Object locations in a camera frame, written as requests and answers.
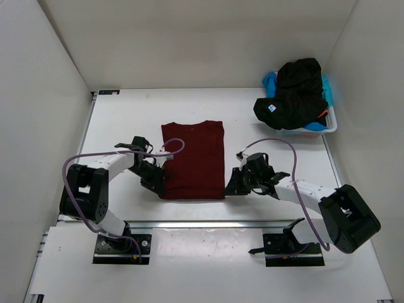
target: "laundry basket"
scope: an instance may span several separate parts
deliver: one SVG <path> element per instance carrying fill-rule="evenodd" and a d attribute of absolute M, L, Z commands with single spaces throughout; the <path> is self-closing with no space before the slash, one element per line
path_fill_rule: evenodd
<path fill-rule="evenodd" d="M 310 131 L 306 128 L 281 129 L 280 131 L 277 131 L 277 133 L 282 136 L 302 136 L 302 137 L 318 137 L 326 133 L 332 133 L 333 131 L 336 131 L 336 118 L 334 107 L 333 106 L 328 107 L 327 111 L 328 115 L 326 116 L 326 124 L 328 129 L 324 129 L 322 131 Z"/>

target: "white wall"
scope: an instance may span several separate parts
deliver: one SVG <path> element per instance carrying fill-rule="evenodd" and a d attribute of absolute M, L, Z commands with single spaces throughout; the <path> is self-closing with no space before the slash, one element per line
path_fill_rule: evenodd
<path fill-rule="evenodd" d="M 404 302 L 403 29 L 402 0 L 359 0 L 326 66 L 338 119 L 328 140 L 346 182 L 381 220 L 373 243 L 396 302 Z"/>
<path fill-rule="evenodd" d="M 91 95 L 35 0 L 0 0 L 0 302 L 22 302 Z"/>
<path fill-rule="evenodd" d="M 40 0 L 91 90 L 260 87 L 325 64 L 355 0 Z"/>

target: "black jacket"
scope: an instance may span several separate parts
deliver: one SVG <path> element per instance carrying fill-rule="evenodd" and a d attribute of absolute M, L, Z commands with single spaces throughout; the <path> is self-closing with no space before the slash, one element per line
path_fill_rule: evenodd
<path fill-rule="evenodd" d="M 254 106 L 257 118 L 271 128 L 301 128 L 316 121 L 328 106 L 321 95 L 321 66 L 314 58 L 286 63 L 277 82 L 275 96 L 259 98 Z"/>

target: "t-shirt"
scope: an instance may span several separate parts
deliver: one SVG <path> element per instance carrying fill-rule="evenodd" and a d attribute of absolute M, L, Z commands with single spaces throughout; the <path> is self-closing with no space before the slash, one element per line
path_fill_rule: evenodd
<path fill-rule="evenodd" d="M 180 138 L 185 148 L 164 163 L 163 199 L 224 199 L 225 162 L 224 129 L 221 121 L 205 121 L 183 125 L 162 125 L 164 142 Z M 165 146 L 168 152 L 181 147 L 173 141 Z"/>

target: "blue cloth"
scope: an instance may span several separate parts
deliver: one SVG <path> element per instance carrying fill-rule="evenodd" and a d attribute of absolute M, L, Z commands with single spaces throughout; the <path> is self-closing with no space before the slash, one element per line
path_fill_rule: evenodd
<path fill-rule="evenodd" d="M 266 90 L 267 98 L 275 97 L 275 90 L 277 83 L 278 81 L 276 80 L 276 74 L 274 72 L 267 74 L 266 77 L 263 79 L 263 85 Z"/>
<path fill-rule="evenodd" d="M 321 79 L 323 80 L 323 99 L 327 101 L 328 107 L 333 106 L 333 94 L 331 92 L 331 87 L 328 84 L 327 77 L 322 74 Z"/>
<path fill-rule="evenodd" d="M 323 81 L 323 99 L 327 101 L 328 107 L 333 106 L 333 95 L 331 92 L 331 87 L 328 84 L 328 79 L 323 74 L 321 75 L 321 79 Z M 275 96 L 277 83 L 278 82 L 276 80 L 276 74 L 274 72 L 267 74 L 266 77 L 263 79 L 263 85 L 266 90 L 266 98 L 273 98 Z M 304 126 L 304 128 L 310 131 L 323 131 L 325 129 L 328 129 L 326 126 L 318 122 L 311 122 L 308 125 Z"/>

